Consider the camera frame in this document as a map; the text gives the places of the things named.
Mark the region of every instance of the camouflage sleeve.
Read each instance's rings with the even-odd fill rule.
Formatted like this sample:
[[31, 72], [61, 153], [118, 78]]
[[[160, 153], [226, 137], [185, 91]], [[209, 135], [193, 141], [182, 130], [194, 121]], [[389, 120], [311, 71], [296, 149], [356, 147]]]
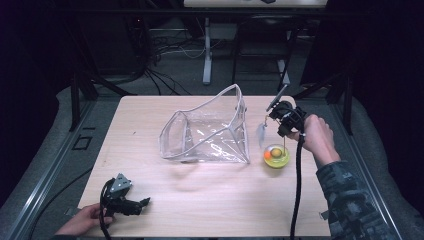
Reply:
[[347, 162], [325, 165], [316, 174], [327, 199], [333, 239], [397, 239]]

